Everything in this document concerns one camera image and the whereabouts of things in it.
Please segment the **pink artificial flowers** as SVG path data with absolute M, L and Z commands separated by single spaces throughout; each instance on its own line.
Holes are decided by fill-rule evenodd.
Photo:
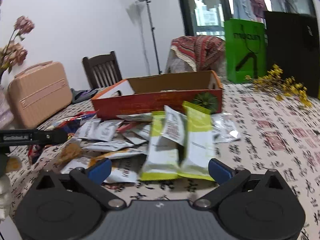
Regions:
M 21 42 L 25 39 L 25 35 L 29 34 L 34 28 L 35 24 L 26 16 L 20 16 L 16 20 L 9 42 L 1 48 L 1 77 L 5 71 L 10 73 L 14 66 L 23 64 L 28 51 Z

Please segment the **clear white packet right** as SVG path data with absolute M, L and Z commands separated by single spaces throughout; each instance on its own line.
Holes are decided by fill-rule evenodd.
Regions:
M 212 135 L 215 143 L 229 143 L 240 140 L 241 134 L 235 125 L 231 113 L 217 113 L 211 115 Z

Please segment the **orange white snack packet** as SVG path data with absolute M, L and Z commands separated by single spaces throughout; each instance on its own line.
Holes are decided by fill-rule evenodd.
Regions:
M 89 167 L 101 159 L 111 160 L 111 174 L 104 180 L 105 183 L 136 183 L 139 171 L 146 160 L 148 151 L 146 149 L 126 148 L 117 152 L 108 152 L 89 161 Z

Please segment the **calligraphy print tablecloth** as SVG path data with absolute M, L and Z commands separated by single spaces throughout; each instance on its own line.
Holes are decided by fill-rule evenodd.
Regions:
M 223 112 L 231 113 L 240 131 L 239 141 L 215 145 L 216 157 L 229 167 L 244 167 L 252 173 L 277 169 L 299 199 L 306 220 L 298 239 L 319 239 L 319 100 L 301 108 L 293 97 L 277 101 L 247 88 L 244 84 L 223 84 Z M 45 148 L 30 166 L 27 146 L 11 147 L 22 168 L 8 176 L 11 182 L 10 216 L 45 168 L 60 172 L 57 156 L 66 143 Z M 196 200 L 216 187 L 212 181 L 181 178 L 135 184 L 105 184 L 127 203 L 132 200 Z

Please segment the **green white snack packet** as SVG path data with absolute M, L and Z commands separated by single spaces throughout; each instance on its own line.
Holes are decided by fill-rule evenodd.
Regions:
M 164 111 L 152 112 L 148 155 L 140 172 L 142 181 L 175 180 L 179 177 L 178 146 L 162 136 L 164 121 Z
M 210 110 L 187 101 L 182 106 L 187 116 L 187 138 L 179 175 L 213 181 L 208 171 L 209 161 L 215 157 Z

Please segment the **orange cardboard snack box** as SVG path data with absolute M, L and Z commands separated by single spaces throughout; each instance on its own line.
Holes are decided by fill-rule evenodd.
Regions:
M 97 93 L 91 102 L 97 117 L 111 120 L 119 115 L 162 111 L 165 105 L 181 112 L 184 101 L 201 93 L 212 94 L 216 112 L 222 111 L 222 84 L 212 70 L 124 79 Z

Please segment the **black paper shopping bag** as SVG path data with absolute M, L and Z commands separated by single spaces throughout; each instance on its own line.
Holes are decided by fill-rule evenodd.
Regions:
M 319 31 L 317 18 L 307 14 L 266 11 L 267 67 L 283 70 L 307 88 L 308 96 L 319 95 Z

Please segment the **red patterned draped blanket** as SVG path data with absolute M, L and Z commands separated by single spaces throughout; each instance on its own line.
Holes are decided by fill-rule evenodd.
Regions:
M 225 41 L 216 36 L 181 36 L 172 40 L 166 73 L 223 72 Z

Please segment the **pink hard-shell suitcase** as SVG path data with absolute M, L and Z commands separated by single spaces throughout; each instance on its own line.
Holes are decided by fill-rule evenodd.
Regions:
M 24 128 L 35 128 L 72 101 L 60 62 L 35 64 L 15 75 L 8 85 L 11 110 Z

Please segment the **green paper shopping bag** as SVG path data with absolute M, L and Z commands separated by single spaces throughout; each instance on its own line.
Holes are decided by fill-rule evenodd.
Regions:
M 240 19 L 225 21 L 227 79 L 233 83 L 247 82 L 267 74 L 265 26 Z

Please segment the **white red-print snack packet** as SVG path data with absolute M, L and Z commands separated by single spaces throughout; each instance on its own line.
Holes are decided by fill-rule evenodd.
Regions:
M 164 111 L 165 121 L 161 132 L 162 137 L 183 146 L 185 143 L 187 117 L 167 105 L 164 106 Z

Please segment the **white grey snack packet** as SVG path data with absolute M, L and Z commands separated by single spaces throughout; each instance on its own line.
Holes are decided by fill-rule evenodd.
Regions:
M 111 141 L 123 120 L 92 119 L 85 122 L 74 134 L 75 138 L 97 141 Z

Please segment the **dark wooden chair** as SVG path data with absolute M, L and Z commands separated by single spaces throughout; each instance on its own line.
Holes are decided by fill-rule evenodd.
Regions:
M 123 79 L 114 51 L 90 58 L 84 57 L 82 65 L 93 89 L 109 87 Z

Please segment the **yellow artificial flower branch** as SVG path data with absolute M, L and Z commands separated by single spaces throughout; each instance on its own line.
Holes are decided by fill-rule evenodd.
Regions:
M 272 96 L 277 101 L 294 97 L 299 101 L 302 108 L 311 108 L 312 102 L 308 98 L 307 88 L 302 83 L 296 82 L 294 77 L 283 79 L 282 74 L 283 70 L 274 64 L 266 75 L 262 77 L 246 75 L 245 80 L 252 85 L 254 91 Z

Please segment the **red blue snack packets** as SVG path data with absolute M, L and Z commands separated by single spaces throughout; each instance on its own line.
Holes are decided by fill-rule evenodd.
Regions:
M 63 132 L 66 134 L 65 138 L 62 138 L 60 141 L 57 142 L 57 139 L 55 141 L 45 142 L 37 145 L 30 145 L 28 147 L 28 162 L 29 165 L 33 165 L 37 162 L 42 152 L 53 145 L 59 145 L 66 142 L 68 139 L 70 139 L 76 131 L 84 124 L 84 122 L 92 119 L 95 117 L 96 111 L 84 111 L 79 112 L 78 114 L 74 116 L 69 116 L 64 119 L 60 119 L 56 122 L 53 122 L 50 124 L 47 128 L 45 128 L 45 131 L 49 132 L 58 132 L 59 135 Z

